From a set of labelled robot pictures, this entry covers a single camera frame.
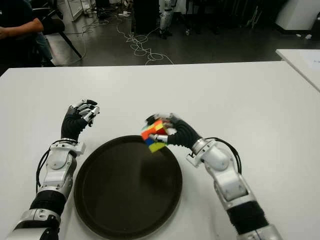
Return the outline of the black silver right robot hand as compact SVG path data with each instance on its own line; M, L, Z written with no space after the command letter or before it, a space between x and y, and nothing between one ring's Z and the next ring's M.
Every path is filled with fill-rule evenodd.
M197 153L196 145L202 137L187 122L174 113L156 113L149 116L145 122L150 126L158 120L161 120L166 128L174 129L175 133L169 135L150 133L149 137L154 142L185 147L193 154Z

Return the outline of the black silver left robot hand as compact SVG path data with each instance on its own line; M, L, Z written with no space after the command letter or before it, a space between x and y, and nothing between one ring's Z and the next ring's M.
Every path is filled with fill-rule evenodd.
M82 99L67 109L61 125L61 138L78 141L80 133L91 127L94 118L100 113L98 103L91 99Z

